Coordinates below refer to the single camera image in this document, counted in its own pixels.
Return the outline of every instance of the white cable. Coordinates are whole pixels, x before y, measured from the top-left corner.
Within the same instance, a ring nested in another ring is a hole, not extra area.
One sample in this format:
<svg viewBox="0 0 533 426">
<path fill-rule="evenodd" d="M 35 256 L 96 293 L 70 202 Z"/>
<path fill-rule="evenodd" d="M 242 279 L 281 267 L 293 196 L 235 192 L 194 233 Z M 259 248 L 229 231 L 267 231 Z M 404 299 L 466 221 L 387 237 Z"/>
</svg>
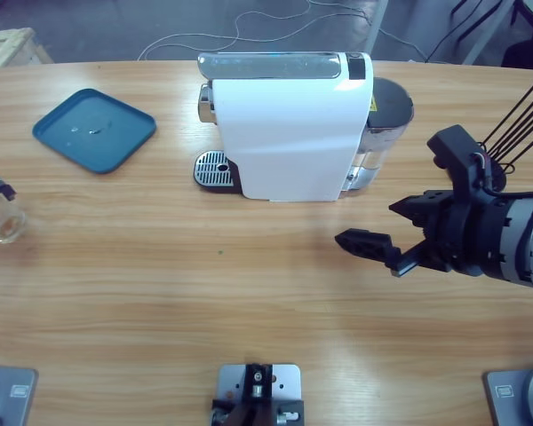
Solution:
<svg viewBox="0 0 533 426">
<path fill-rule="evenodd" d="M 173 47 L 184 47 L 186 49 L 190 49 L 190 50 L 193 50 L 193 51 L 223 51 L 226 48 L 231 47 L 232 45 L 234 45 L 237 41 L 253 42 L 253 43 L 277 42 L 279 40 L 284 40 L 286 38 L 290 38 L 290 37 L 298 34 L 299 32 L 303 31 L 304 29 L 310 27 L 312 24 L 314 24 L 318 20 L 322 20 L 322 19 L 329 18 L 329 17 L 332 17 L 332 16 L 357 16 L 357 17 L 363 18 L 364 20 L 366 20 L 371 25 L 371 22 L 370 22 L 369 18 L 367 17 L 367 14 L 362 9 L 356 9 L 354 7 L 351 7 L 351 6 L 347 6 L 345 4 L 338 4 L 338 3 L 320 3 L 320 2 L 315 2 L 314 0 L 306 0 L 306 2 L 307 2 L 308 6 L 307 6 L 305 11 L 303 11 L 301 13 L 294 14 L 294 15 L 290 15 L 290 16 L 274 16 L 274 15 L 269 15 L 268 13 L 258 12 L 258 11 L 243 12 L 243 13 L 239 14 L 235 18 L 235 30 L 236 30 L 236 33 L 237 33 L 235 36 L 232 36 L 232 35 L 223 35 L 222 36 L 222 35 L 205 34 L 205 33 L 185 33 L 185 34 L 167 35 L 165 37 L 159 38 L 158 40 L 156 40 L 155 42 L 152 42 L 146 48 L 144 48 L 142 53 L 138 56 L 137 60 L 142 60 L 142 59 L 146 60 L 147 59 L 147 55 L 151 51 L 154 51 L 156 49 L 160 49 L 162 47 L 172 47 L 172 46 Z M 323 16 L 320 16 L 318 18 L 315 18 L 315 19 L 309 21 L 307 24 L 305 24 L 305 26 L 303 26 L 302 28 L 299 28 L 296 31 L 293 31 L 292 33 L 290 33 L 288 35 L 283 35 L 281 37 L 276 37 L 276 38 L 273 38 L 273 39 L 268 39 L 267 40 L 267 39 L 252 39 L 252 38 L 242 38 L 242 37 L 240 37 L 241 31 L 239 29 L 238 22 L 239 22 L 239 19 L 242 18 L 245 15 L 257 14 L 257 15 L 267 16 L 268 18 L 275 19 L 275 20 L 290 20 L 290 19 L 293 19 L 293 18 L 304 16 L 307 13 L 309 13 L 310 9 L 312 8 L 312 4 L 319 5 L 319 6 L 342 7 L 342 8 L 345 8 L 347 10 L 355 11 L 355 12 L 358 12 L 358 13 L 350 13 L 350 12 L 339 13 L 338 12 L 338 13 L 331 13 L 331 14 L 328 14 L 328 15 L 323 15 Z M 199 48 L 196 48 L 194 46 L 190 46 L 190 45 L 183 44 L 183 43 L 159 44 L 159 43 L 161 43 L 161 42 L 163 42 L 165 40 L 169 40 L 171 38 L 180 37 L 180 36 L 204 36 L 204 37 L 209 37 L 209 38 L 232 40 L 232 41 L 231 41 L 231 43 L 229 43 L 229 44 L 227 44 L 225 46 L 216 48 L 216 49 L 199 49 Z"/>
<path fill-rule="evenodd" d="M 379 32 L 384 34 L 384 35 L 386 35 L 386 36 L 388 36 L 388 37 L 393 38 L 395 41 L 397 41 L 399 43 L 402 43 L 402 44 L 405 44 L 407 46 L 412 47 L 415 51 L 418 52 L 418 54 L 420 55 L 420 57 L 423 60 L 426 60 L 426 55 L 423 53 L 423 51 L 420 50 L 420 48 L 416 44 L 407 42 L 406 40 L 402 40 L 401 38 L 397 37 L 396 35 L 393 35 L 391 33 L 387 33 L 384 29 L 381 29 L 381 28 L 379 29 Z"/>
</svg>

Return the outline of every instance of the black cable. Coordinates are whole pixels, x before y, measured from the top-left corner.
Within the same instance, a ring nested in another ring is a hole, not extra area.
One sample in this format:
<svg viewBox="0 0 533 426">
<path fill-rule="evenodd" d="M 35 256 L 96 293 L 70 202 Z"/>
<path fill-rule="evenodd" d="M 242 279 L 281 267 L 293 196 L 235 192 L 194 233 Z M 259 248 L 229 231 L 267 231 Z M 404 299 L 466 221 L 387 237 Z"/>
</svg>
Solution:
<svg viewBox="0 0 533 426">
<path fill-rule="evenodd" d="M 488 143 L 489 139 L 494 136 L 494 134 L 499 130 L 499 128 L 507 121 L 507 119 L 509 117 L 511 117 L 511 115 L 515 112 L 515 110 L 517 108 L 520 107 L 520 105 L 523 103 L 523 101 L 531 94 L 531 92 L 533 91 L 533 85 L 529 88 L 528 91 L 525 92 L 525 94 L 523 95 L 523 97 L 521 99 L 519 99 L 519 102 L 517 102 L 517 104 L 515 104 L 515 106 L 512 108 L 512 110 L 507 113 L 507 115 L 504 117 L 504 119 L 499 122 L 499 124 L 496 126 L 496 128 L 494 130 L 491 131 L 491 133 L 488 135 L 487 138 L 485 138 L 483 140 L 483 143 L 482 143 L 482 146 L 486 146 L 486 144 Z"/>
<path fill-rule="evenodd" d="M 519 200 L 521 198 L 533 198 L 533 191 L 525 192 L 525 193 L 499 193 L 498 191 L 494 191 L 491 189 L 491 183 L 492 183 L 492 176 L 490 173 L 490 168 L 486 167 L 486 162 L 489 161 L 489 155 L 487 154 L 479 154 L 481 157 L 483 157 L 483 161 L 478 164 L 478 168 L 481 171 L 481 175 L 483 175 L 483 179 L 480 181 L 481 183 L 481 189 L 484 193 L 487 195 L 491 195 L 492 197 L 497 198 L 504 198 L 507 200 Z"/>
<path fill-rule="evenodd" d="M 470 14 L 469 14 L 468 16 L 466 16 L 462 22 L 460 22 L 458 25 L 456 25 L 454 28 L 452 28 L 452 29 L 450 30 L 450 32 L 449 32 L 447 35 L 445 35 L 444 38 L 442 38 L 441 41 L 438 42 L 438 44 L 436 44 L 436 47 L 434 48 L 433 52 L 432 52 L 430 55 L 428 55 L 428 58 L 426 58 L 425 63 L 428 63 L 428 61 L 430 60 L 430 58 L 432 58 L 432 56 L 436 53 L 436 51 L 438 50 L 438 48 L 441 47 L 442 43 L 444 43 L 444 41 L 445 41 L 448 37 L 452 36 L 452 34 L 454 34 L 454 32 L 455 32 L 457 29 L 459 29 L 460 27 L 462 27 L 464 24 L 466 24 L 466 22 L 467 22 L 470 18 L 472 18 L 472 15 L 473 15 L 473 14 L 478 10 L 478 8 L 480 7 L 481 2 L 483 2 L 483 0 L 480 0 L 480 1 L 478 2 L 478 4 L 475 5 L 475 7 L 473 8 L 473 10 L 470 12 Z"/>
</svg>

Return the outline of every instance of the warning label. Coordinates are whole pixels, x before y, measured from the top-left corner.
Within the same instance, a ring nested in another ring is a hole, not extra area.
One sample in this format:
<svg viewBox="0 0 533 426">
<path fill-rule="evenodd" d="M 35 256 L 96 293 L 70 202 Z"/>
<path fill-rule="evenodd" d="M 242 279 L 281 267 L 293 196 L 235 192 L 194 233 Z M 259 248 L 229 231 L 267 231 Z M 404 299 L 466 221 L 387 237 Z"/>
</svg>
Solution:
<svg viewBox="0 0 533 426">
<path fill-rule="evenodd" d="M 371 96 L 370 112 L 372 112 L 372 113 L 377 112 L 377 102 L 375 102 L 375 97 L 374 96 Z"/>
</svg>

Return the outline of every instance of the white coffee machine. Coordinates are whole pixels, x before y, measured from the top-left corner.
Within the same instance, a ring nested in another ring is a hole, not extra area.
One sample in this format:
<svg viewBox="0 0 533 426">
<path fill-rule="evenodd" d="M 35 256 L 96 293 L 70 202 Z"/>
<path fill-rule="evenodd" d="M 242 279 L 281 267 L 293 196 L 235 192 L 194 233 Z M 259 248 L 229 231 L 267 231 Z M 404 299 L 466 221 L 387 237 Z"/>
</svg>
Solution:
<svg viewBox="0 0 533 426">
<path fill-rule="evenodd" d="M 224 149 L 203 153 L 194 177 L 214 192 L 335 201 L 375 178 L 413 116 L 365 53 L 203 53 L 198 66 L 199 117 Z"/>
</svg>

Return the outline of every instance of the metal mounting plate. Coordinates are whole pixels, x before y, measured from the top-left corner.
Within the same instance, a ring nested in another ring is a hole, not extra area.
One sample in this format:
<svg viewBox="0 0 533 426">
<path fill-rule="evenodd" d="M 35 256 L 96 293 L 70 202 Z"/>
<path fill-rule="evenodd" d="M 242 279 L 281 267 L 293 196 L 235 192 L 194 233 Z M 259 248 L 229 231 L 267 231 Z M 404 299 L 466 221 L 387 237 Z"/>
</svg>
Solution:
<svg viewBox="0 0 533 426">
<path fill-rule="evenodd" d="M 222 401 L 241 401 L 245 376 L 244 364 L 226 364 L 219 370 L 215 398 Z M 294 364 L 273 364 L 273 400 L 302 399 L 300 368 Z"/>
</svg>

